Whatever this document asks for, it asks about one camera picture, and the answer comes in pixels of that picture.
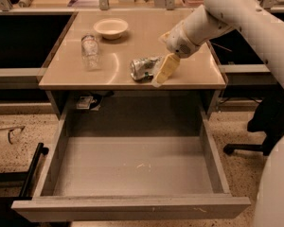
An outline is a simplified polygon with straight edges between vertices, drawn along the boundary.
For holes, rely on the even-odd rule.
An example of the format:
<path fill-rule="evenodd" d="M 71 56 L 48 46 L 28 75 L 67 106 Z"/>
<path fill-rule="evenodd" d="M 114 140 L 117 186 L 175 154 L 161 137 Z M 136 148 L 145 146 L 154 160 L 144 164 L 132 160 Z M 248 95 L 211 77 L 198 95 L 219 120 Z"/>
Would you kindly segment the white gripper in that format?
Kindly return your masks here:
<path fill-rule="evenodd" d="M 181 21 L 173 29 L 160 36 L 160 41 L 166 45 L 167 54 L 155 66 L 151 84 L 160 87 L 178 68 L 180 59 L 189 58 L 200 49 L 186 35 L 185 23 Z"/>

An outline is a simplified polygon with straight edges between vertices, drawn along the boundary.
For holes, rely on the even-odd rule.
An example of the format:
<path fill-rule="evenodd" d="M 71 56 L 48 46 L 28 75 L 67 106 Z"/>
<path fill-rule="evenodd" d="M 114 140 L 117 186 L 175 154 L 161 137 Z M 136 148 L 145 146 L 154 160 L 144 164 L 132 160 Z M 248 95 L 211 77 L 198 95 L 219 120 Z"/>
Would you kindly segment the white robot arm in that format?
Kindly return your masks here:
<path fill-rule="evenodd" d="M 284 22 L 257 0 L 204 0 L 204 3 L 163 35 L 168 51 L 152 83 L 163 84 L 180 60 L 206 41 L 235 29 L 284 89 Z M 275 144 L 262 172 L 252 227 L 284 227 L 284 136 Z"/>

